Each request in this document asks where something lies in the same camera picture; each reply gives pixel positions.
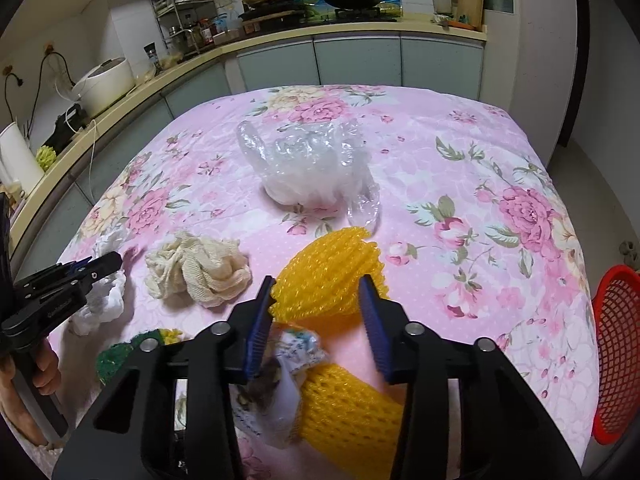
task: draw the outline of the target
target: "crumpled beige cloth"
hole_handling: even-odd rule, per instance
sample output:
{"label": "crumpled beige cloth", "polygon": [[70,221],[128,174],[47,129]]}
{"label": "crumpled beige cloth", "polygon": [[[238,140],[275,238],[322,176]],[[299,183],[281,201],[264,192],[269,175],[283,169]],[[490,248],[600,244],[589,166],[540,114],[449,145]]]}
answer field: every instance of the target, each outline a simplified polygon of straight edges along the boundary
{"label": "crumpled beige cloth", "polygon": [[247,287],[251,270],[239,240],[195,237],[186,231],[145,255],[149,294],[158,300],[185,290],[195,301],[218,306]]}

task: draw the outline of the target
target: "green cabinet door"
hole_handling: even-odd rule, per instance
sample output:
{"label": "green cabinet door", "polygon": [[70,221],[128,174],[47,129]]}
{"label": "green cabinet door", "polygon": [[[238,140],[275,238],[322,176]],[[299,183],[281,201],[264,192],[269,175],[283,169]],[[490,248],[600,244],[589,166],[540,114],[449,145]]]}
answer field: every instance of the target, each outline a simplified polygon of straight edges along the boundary
{"label": "green cabinet door", "polygon": [[238,63],[247,90],[320,84],[311,40],[251,50]]}
{"label": "green cabinet door", "polygon": [[398,36],[314,40],[320,84],[402,84]]}
{"label": "green cabinet door", "polygon": [[55,265],[89,211],[90,202],[72,184],[38,232],[18,270],[17,278],[26,278]]}
{"label": "green cabinet door", "polygon": [[404,86],[478,99],[481,43],[431,38],[401,38],[401,43]]}
{"label": "green cabinet door", "polygon": [[162,92],[174,117],[206,101],[231,95],[222,63],[207,68],[183,84],[178,81],[178,85],[175,90]]}
{"label": "green cabinet door", "polygon": [[96,201],[107,191],[127,164],[172,120],[164,99],[160,99],[149,110],[126,126],[114,139],[94,157],[89,188],[89,167],[77,179],[85,195],[94,192]]}

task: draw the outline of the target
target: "floor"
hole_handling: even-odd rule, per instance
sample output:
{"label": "floor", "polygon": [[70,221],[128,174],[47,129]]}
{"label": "floor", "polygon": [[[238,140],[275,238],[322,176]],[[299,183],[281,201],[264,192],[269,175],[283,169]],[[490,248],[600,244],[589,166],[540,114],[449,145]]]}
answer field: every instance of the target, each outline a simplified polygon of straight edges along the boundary
{"label": "floor", "polygon": [[[547,170],[580,240],[593,297],[604,273],[622,263],[620,243],[630,240],[637,244],[638,237],[611,188],[578,144],[558,146]],[[590,474],[609,450],[610,446],[600,446],[591,439],[582,472]]]}

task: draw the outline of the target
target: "table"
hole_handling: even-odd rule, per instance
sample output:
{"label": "table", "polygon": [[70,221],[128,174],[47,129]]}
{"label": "table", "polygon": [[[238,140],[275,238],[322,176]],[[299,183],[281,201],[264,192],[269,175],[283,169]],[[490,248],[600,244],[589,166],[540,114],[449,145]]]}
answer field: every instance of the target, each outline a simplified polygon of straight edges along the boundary
{"label": "table", "polygon": [[[174,296],[151,298],[144,253],[172,232],[238,238],[254,280],[277,276],[315,237],[347,225],[326,210],[274,204],[244,160],[236,127],[265,140],[287,126],[357,120],[381,187],[379,244],[389,296],[442,337],[488,336],[515,364],[581,462],[598,398],[597,347],[584,260],[567,211],[525,134],[499,108],[427,90],[371,86],[274,88],[204,103],[169,124],[120,175],[61,260],[90,254],[96,237],[125,222],[126,310],[79,338],[50,337],[60,399],[77,420],[98,393],[94,359],[108,345],[158,327],[189,336],[219,319]],[[328,351],[383,390],[360,327]],[[253,480],[348,478],[306,443],[287,450],[241,439]],[[40,453],[49,470],[54,456]]]}

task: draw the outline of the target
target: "kitchen counter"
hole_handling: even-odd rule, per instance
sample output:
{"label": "kitchen counter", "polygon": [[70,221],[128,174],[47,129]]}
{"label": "kitchen counter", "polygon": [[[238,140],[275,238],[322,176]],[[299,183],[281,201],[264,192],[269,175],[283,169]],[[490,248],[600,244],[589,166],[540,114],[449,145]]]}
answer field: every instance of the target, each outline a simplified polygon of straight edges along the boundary
{"label": "kitchen counter", "polygon": [[356,22],[356,23],[331,23],[327,25],[313,25],[309,27],[296,28],[293,30],[283,30],[272,34],[250,37],[245,40],[236,41],[222,45],[210,50],[198,57],[190,59],[178,66],[175,66],[153,80],[140,85],[127,96],[119,100],[111,106],[107,111],[98,116],[95,120],[95,126],[92,124],[88,129],[83,130],[74,138],[71,145],[68,146],[63,153],[56,159],[53,166],[47,171],[40,183],[35,187],[31,195],[28,197],[22,210],[15,218],[11,227],[11,253],[25,234],[31,220],[34,218],[44,201],[52,193],[57,184],[70,171],[72,166],[88,151],[91,150],[94,140],[100,139],[101,136],[115,126],[127,114],[132,112],[136,107],[141,105],[145,100],[149,99],[156,93],[162,91],[167,85],[173,83],[177,79],[185,76],[190,71],[197,69],[209,61],[217,57],[225,56],[234,52],[238,52],[251,47],[262,44],[271,43],[273,41],[292,40],[295,38],[303,38],[306,36],[314,36],[318,34],[335,34],[345,33],[353,34],[354,32],[416,32],[422,34],[436,34],[446,36],[449,39],[465,38],[468,40],[486,41],[486,30],[475,32],[462,28],[449,27],[447,30],[436,25],[431,21],[428,14],[414,14],[399,18],[396,22]]}

